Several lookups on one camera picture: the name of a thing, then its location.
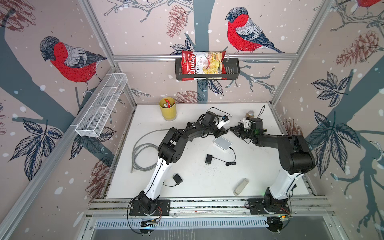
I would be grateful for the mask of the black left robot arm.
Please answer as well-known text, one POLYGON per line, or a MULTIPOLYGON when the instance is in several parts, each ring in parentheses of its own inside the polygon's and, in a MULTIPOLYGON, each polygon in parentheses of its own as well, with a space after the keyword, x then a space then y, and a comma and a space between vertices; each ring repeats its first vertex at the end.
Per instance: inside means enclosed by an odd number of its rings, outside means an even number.
POLYGON ((182 156, 188 142, 195 138, 213 135, 218 138, 228 131, 224 125, 230 122, 229 114, 223 116, 207 111, 196 122, 188 123, 184 129, 170 128, 158 147, 158 161, 155 171, 144 190, 138 195, 138 201, 148 213, 157 208, 163 182, 171 169, 182 156))

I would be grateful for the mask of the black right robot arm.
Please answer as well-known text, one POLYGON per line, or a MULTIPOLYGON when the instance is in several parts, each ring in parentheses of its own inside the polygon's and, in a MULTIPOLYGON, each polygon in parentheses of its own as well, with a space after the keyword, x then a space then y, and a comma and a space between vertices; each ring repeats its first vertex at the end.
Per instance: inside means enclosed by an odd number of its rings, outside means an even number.
POLYGON ((250 140, 257 147, 277 149, 282 170, 264 195, 265 207, 283 205, 297 181, 312 170, 316 161, 302 135, 271 135, 260 118, 245 118, 230 131, 241 140, 250 140))

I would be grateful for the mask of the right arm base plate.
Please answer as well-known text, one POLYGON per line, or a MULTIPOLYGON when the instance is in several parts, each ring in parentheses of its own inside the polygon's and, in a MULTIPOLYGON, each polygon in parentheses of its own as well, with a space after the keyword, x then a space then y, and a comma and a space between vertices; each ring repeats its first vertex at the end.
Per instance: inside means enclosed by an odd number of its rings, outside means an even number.
POLYGON ((288 205, 288 199, 248 199, 247 206, 251 215, 290 215, 291 209, 288 205))

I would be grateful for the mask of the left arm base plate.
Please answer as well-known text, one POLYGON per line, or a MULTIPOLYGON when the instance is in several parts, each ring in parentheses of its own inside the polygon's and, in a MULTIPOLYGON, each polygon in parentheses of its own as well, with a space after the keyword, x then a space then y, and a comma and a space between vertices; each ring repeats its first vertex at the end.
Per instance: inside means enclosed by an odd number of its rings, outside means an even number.
POLYGON ((145 216, 169 216, 171 208, 170 200, 154 201, 134 199, 129 206, 130 217, 145 217, 145 216))

